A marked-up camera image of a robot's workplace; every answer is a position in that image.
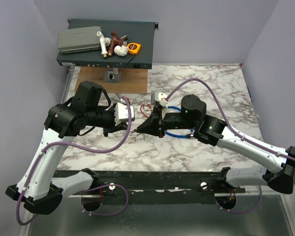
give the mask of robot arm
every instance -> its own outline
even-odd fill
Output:
[[[166,95],[163,93],[152,95],[151,104],[154,105],[152,114],[138,126],[136,132],[162,138],[165,135],[165,130],[195,129],[193,136],[198,141],[235,151],[260,164],[257,167],[246,169],[230,168],[225,179],[229,185],[233,187],[268,185],[280,193],[291,194],[293,192],[295,162],[282,157],[281,154],[295,158],[295,147],[288,149],[275,147],[245,135],[233,127],[228,127],[223,120],[207,115],[206,103],[193,94],[186,95],[181,100],[180,113],[166,113],[165,98]],[[258,145],[266,147],[270,151],[264,150]]]
[[[108,106],[98,105],[102,93],[107,98]],[[49,110],[41,142],[27,172],[17,184],[7,188],[6,194],[18,200],[38,158],[40,160],[22,198],[25,202],[24,207],[32,213],[50,214],[57,208],[63,197],[87,190],[95,184],[98,177],[88,170],[82,170],[66,178],[53,178],[67,146],[55,145],[47,149],[41,157],[40,155],[48,144],[73,142],[81,129],[87,125],[102,127],[105,136],[108,136],[108,133],[127,129],[127,106],[121,101],[107,109],[110,105],[111,101],[102,86],[87,81],[80,83],[74,97]],[[134,120],[133,107],[130,108],[132,120]]]

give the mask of white pipe fitting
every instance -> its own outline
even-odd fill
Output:
[[[106,58],[108,54],[106,47],[110,45],[112,39],[105,38],[101,31],[98,31],[96,35],[99,37],[100,47],[102,48],[102,55]]]
[[[114,53],[117,54],[118,56],[121,56],[121,57],[124,57],[125,55],[127,55],[128,51],[129,51],[129,48],[127,48],[124,45],[115,46],[115,48],[114,48]]]

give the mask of gray case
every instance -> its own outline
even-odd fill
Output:
[[[85,52],[100,49],[99,37],[101,27],[85,27],[62,30],[58,34],[58,49],[62,54]]]

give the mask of marble countertop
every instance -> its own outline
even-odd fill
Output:
[[[74,95],[80,68],[76,67],[67,98]],[[146,118],[140,113],[140,105],[149,103],[150,93],[159,90],[169,94],[177,85],[189,78],[201,78],[217,95],[230,123],[238,130],[257,139],[262,139],[255,112],[248,94],[246,83],[239,65],[227,66],[178,66],[153,65],[148,71],[148,94],[109,94],[112,102],[122,96],[129,97],[135,108],[136,120],[131,130]],[[190,82],[178,90],[170,99],[169,105],[180,107],[184,95],[195,94],[207,104],[207,113],[222,119],[220,111],[209,91],[199,82]],[[94,149],[114,147],[125,131],[109,134],[105,138],[101,128],[74,142]],[[172,133],[186,134],[187,130]],[[58,169],[80,170],[90,168],[104,171],[220,171],[223,167],[243,168],[257,165],[230,150],[204,145],[196,139],[178,139],[165,136],[139,135],[137,142],[122,145],[114,152],[93,154],[77,148],[68,147]]]

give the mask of label sticker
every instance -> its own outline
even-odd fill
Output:
[[[71,62],[62,62],[62,65],[73,66],[73,63],[71,63]]]

